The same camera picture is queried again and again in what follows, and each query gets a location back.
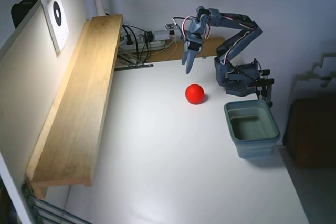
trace white table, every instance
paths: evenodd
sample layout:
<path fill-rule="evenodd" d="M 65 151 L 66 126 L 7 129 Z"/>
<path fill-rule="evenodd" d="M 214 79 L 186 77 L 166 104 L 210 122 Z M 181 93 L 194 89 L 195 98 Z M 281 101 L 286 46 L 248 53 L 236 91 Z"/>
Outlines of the white table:
<path fill-rule="evenodd" d="M 189 104 L 200 84 L 208 100 Z M 241 159 L 213 57 L 116 72 L 93 187 L 72 186 L 67 211 L 94 224 L 308 224 L 286 167 L 272 156 Z"/>

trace black and white target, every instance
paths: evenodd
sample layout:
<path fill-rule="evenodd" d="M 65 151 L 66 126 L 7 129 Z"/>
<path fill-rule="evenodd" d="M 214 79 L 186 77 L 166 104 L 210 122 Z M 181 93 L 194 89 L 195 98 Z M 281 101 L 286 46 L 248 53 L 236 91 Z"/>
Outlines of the black and white target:
<path fill-rule="evenodd" d="M 54 17 L 55 17 L 55 21 L 56 21 L 56 24 L 58 26 L 61 26 L 62 24 L 62 13 L 61 13 L 61 9 L 59 8 L 59 5 L 57 3 L 57 1 L 54 1 Z"/>

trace wooden shelf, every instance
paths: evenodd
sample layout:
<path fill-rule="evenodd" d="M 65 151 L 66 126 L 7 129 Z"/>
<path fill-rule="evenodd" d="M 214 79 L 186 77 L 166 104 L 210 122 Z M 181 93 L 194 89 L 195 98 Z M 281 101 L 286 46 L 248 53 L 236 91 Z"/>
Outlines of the wooden shelf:
<path fill-rule="evenodd" d="M 216 55 L 216 48 L 224 42 L 223 37 L 210 38 L 209 40 L 203 43 L 202 51 L 197 57 L 208 57 Z M 162 53 L 153 55 L 149 58 L 148 63 L 159 62 L 167 60 L 167 58 L 174 52 L 175 44 L 172 44 L 168 49 L 164 50 Z M 184 52 L 184 45 L 182 42 L 177 43 L 176 52 L 171 55 L 168 60 L 181 60 Z"/>
<path fill-rule="evenodd" d="M 47 187 L 91 186 L 122 15 L 86 22 L 26 169 L 38 198 Z"/>

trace gray plastic bin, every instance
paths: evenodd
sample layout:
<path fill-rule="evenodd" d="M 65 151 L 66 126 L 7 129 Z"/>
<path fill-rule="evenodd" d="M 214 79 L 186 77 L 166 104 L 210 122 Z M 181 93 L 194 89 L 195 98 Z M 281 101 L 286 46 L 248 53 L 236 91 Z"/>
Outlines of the gray plastic bin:
<path fill-rule="evenodd" d="M 224 112 L 239 157 L 271 154 L 280 132 L 265 101 L 230 102 Z"/>

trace power strip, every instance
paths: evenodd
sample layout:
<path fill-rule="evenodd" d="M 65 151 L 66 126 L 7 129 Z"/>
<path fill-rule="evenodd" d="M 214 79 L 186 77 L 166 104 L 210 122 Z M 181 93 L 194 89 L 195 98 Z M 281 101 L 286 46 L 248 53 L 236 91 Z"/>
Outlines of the power strip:
<path fill-rule="evenodd" d="M 160 40 L 160 41 L 154 41 L 149 43 L 150 45 L 148 45 L 148 48 L 150 49 L 150 51 L 155 51 L 155 50 L 161 50 L 164 49 L 166 46 L 166 41 L 164 40 Z M 136 44 L 133 43 L 131 45 L 119 45 L 120 48 L 127 50 L 128 52 L 136 52 Z M 145 43 L 139 43 L 138 44 L 138 49 L 139 52 L 142 52 L 142 49 L 144 52 L 147 52 L 147 46 Z"/>

